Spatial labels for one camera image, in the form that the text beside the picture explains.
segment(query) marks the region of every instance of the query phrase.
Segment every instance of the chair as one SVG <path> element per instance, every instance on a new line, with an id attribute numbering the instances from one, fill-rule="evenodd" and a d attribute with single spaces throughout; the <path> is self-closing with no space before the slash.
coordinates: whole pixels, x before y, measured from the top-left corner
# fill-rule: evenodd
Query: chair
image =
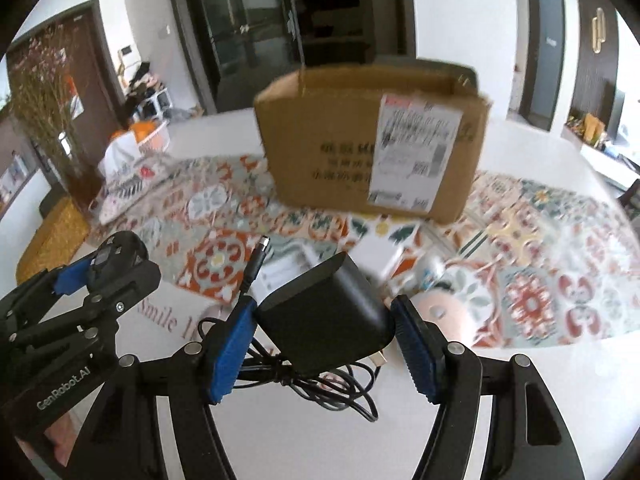
<path id="1" fill-rule="evenodd" d="M 15 271 L 20 284 L 44 269 L 68 264 L 89 235 L 89 224 L 71 197 L 63 196 L 53 206 L 33 235 Z"/>
<path id="2" fill-rule="evenodd" d="M 40 210 L 40 216 L 43 220 L 64 196 L 66 196 L 66 191 L 62 184 L 56 182 L 51 186 L 51 190 L 47 193 L 44 199 L 42 199 L 42 202 L 40 202 L 40 207 L 38 208 Z"/>
<path id="3" fill-rule="evenodd" d="M 640 237 L 640 178 L 618 198 L 618 201 Z"/>

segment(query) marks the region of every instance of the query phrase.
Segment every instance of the floor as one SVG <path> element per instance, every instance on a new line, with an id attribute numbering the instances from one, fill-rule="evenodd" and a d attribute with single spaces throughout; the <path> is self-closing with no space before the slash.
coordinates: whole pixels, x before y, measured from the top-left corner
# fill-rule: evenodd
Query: floor
<path id="1" fill-rule="evenodd" d="M 529 124 L 529 121 L 527 121 L 523 116 L 517 113 L 516 110 L 509 110 L 507 112 L 507 119 L 515 123 Z"/>

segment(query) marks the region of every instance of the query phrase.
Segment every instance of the cardboard box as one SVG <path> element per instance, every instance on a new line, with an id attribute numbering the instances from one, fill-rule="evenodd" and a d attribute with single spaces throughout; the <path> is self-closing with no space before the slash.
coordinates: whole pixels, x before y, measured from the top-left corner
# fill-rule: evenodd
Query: cardboard box
<path id="1" fill-rule="evenodd" d="M 403 111 L 409 102 L 410 108 Z M 464 209 L 489 109 L 475 89 L 453 75 L 388 66 L 302 69 L 277 79 L 255 99 L 262 142 L 282 203 L 419 216 L 442 224 L 455 221 Z M 389 117 L 399 118 L 395 126 L 389 126 Z M 432 140 L 447 139 L 447 127 L 449 140 L 441 147 L 444 151 L 449 143 L 449 158 L 438 169 Z M 425 146 L 431 158 L 419 176 L 420 164 L 412 157 Z M 411 164 L 417 173 L 410 173 Z M 431 175 L 429 166 L 439 170 L 438 183 L 438 172 Z M 379 189 L 403 182 L 413 186 L 406 199 L 397 189 L 390 195 L 396 194 L 391 200 L 398 202 L 381 199 L 388 194 Z M 411 193 L 422 192 L 421 183 L 424 189 L 434 187 L 433 197 L 411 202 Z"/>

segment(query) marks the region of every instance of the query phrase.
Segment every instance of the cable plug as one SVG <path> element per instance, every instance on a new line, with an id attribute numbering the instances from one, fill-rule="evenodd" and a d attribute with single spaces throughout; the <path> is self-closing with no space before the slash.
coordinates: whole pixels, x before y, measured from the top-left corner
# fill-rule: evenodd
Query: cable plug
<path id="1" fill-rule="evenodd" d="M 258 276 L 258 272 L 260 272 L 264 259 L 267 257 L 267 247 L 269 246 L 270 241 L 269 237 L 263 236 L 252 251 L 249 261 L 244 268 L 244 273 L 242 274 L 240 295 L 246 294 L 249 291 L 249 288 Z"/>

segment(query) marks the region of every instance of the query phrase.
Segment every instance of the vase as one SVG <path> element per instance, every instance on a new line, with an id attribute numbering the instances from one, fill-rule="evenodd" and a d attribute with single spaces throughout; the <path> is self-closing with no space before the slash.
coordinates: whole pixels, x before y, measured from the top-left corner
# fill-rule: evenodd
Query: vase
<path id="1" fill-rule="evenodd" d="M 90 205 L 102 187 L 102 180 L 96 168 L 83 160 L 70 160 L 66 168 L 61 168 L 60 176 L 64 180 L 62 185 L 76 203 L 76 207 L 89 219 Z"/>

